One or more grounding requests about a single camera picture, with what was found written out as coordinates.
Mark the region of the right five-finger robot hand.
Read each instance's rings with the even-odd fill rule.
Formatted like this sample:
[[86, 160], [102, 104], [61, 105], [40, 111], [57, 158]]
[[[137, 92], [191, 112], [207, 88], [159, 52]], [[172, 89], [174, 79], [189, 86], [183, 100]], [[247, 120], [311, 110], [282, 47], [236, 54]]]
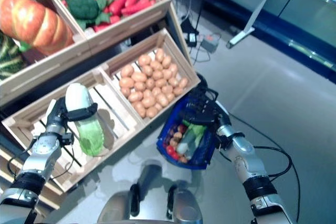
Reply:
[[228, 114], [218, 106], [211, 95], [189, 93], [180, 102], [182, 103], [182, 118], [192, 124], [209, 126], [215, 131], [222, 126], [232, 125]]

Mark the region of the left five-finger robot hand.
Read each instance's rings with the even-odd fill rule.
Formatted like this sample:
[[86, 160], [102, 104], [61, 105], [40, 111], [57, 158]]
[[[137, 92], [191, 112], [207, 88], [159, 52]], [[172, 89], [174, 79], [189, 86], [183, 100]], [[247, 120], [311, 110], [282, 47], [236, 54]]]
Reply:
[[61, 128], [67, 130], [68, 122], [80, 122], [93, 117], [97, 112], [98, 105], [93, 103], [86, 108], [68, 111], [66, 108], [66, 98], [59, 98], [51, 107], [51, 111], [47, 115], [47, 132], [61, 132], [61, 130], [53, 130], [53, 128]]

